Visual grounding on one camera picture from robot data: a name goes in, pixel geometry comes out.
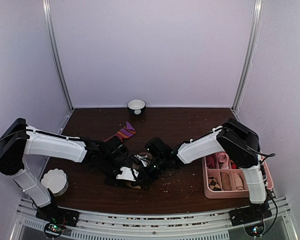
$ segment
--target bowl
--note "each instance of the bowl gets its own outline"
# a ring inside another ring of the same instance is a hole
[[[127,107],[132,115],[140,115],[146,110],[146,102],[141,99],[134,99],[128,102]]]
[[[53,193],[55,197],[64,194],[69,186],[67,174],[61,169],[49,170],[43,178],[41,183]]]

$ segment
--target metal corner post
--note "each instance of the metal corner post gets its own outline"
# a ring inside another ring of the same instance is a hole
[[[260,28],[260,22],[261,22],[261,12],[262,12],[262,6],[263,6],[263,0],[255,0],[254,3],[254,12],[252,17],[252,24],[251,24],[251,32],[250,32],[250,38],[248,42],[248,47],[245,55],[244,65],[240,77],[239,86],[234,98],[232,111],[237,114],[239,113],[239,107],[241,104],[241,100],[243,98],[243,95],[245,93],[245,87],[247,84],[247,80],[249,77],[249,72],[251,68],[251,61],[254,54],[254,51],[256,49],[256,42],[258,39],[258,33]]]
[[[58,74],[58,79],[59,79],[59,82],[61,85],[63,95],[65,97],[67,107],[68,107],[69,111],[71,112],[74,109],[74,107],[71,102],[71,98],[70,98],[67,84],[65,81],[65,76],[64,76],[61,62],[60,62],[60,57],[59,57],[58,48],[57,48],[57,41],[56,41],[56,36],[55,36],[55,31],[54,31],[54,25],[53,25],[53,21],[52,21],[51,9],[50,9],[50,0],[42,0],[42,3],[43,3],[44,17],[45,17],[46,25],[47,25],[48,32],[49,32],[50,43],[51,43],[51,47],[52,47],[53,59],[54,59],[56,72]]]

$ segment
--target white scalloped container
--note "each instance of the white scalloped container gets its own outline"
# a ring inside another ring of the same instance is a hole
[[[41,183],[47,189],[50,189],[55,197],[64,194],[69,186],[67,174],[58,168],[49,170],[43,175]]]

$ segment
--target dark wooden table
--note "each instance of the dark wooden table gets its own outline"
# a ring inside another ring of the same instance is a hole
[[[136,135],[125,140],[131,154],[144,152],[144,145],[160,137],[172,148],[183,140],[196,138],[233,117],[226,108],[147,108],[144,115],[129,115],[125,108],[76,109],[63,134],[105,140],[128,121]],[[104,175],[95,169],[88,173],[83,164],[52,158],[45,172],[63,169],[69,188],[56,200],[60,206],[117,214],[194,213],[241,207],[248,198],[208,199],[204,193],[201,160],[181,168],[171,177],[161,177],[150,190],[111,187],[104,184]]]

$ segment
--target pink box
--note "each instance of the pink box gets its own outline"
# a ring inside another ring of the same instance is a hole
[[[267,175],[267,182],[268,186],[267,189],[271,190],[274,188],[274,182],[272,181],[272,177],[269,171],[269,168],[267,166],[267,163],[264,162],[264,169]],[[204,195],[208,199],[234,199],[234,198],[248,198],[249,197],[249,190],[248,186],[246,183],[246,179],[244,176],[244,173],[241,169],[212,169],[212,168],[207,168],[207,163],[206,163],[206,158],[204,157],[202,159],[202,171],[203,171],[203,185],[204,185]],[[232,190],[225,191],[222,188],[222,182],[221,182],[221,173],[226,173],[228,174],[230,178],[230,185]],[[238,174],[243,182],[243,188],[244,190],[236,190],[235,187],[235,181],[233,174],[236,173]],[[218,183],[221,186],[221,191],[212,191],[209,188],[208,184],[208,177],[215,177]]]

